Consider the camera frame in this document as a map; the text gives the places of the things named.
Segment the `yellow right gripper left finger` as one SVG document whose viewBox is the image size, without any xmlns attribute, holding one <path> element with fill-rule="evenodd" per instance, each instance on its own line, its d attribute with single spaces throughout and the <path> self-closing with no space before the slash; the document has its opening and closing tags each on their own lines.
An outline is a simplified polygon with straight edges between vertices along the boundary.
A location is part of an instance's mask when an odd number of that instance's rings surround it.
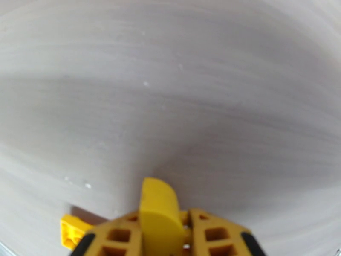
<svg viewBox="0 0 341 256">
<path fill-rule="evenodd" d="M 93 226 L 69 256 L 142 256 L 138 212 Z"/>
</svg>

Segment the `yellow rounded lego brick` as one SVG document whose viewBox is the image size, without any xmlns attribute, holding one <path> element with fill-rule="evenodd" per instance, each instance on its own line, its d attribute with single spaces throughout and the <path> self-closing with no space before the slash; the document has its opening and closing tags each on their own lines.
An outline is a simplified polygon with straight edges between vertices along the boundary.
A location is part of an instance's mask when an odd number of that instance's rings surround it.
<svg viewBox="0 0 341 256">
<path fill-rule="evenodd" d="M 139 222 L 144 256 L 182 256 L 185 228 L 177 195 L 169 184 L 153 177 L 143 180 Z"/>
</svg>

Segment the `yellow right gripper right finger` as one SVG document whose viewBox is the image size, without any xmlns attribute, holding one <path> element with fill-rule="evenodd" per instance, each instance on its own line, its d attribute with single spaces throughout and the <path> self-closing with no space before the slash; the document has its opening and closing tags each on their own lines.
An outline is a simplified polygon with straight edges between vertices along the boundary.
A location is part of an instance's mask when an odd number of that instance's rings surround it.
<svg viewBox="0 0 341 256">
<path fill-rule="evenodd" d="M 252 231 L 202 209 L 187 211 L 187 256 L 268 256 Z"/>
</svg>

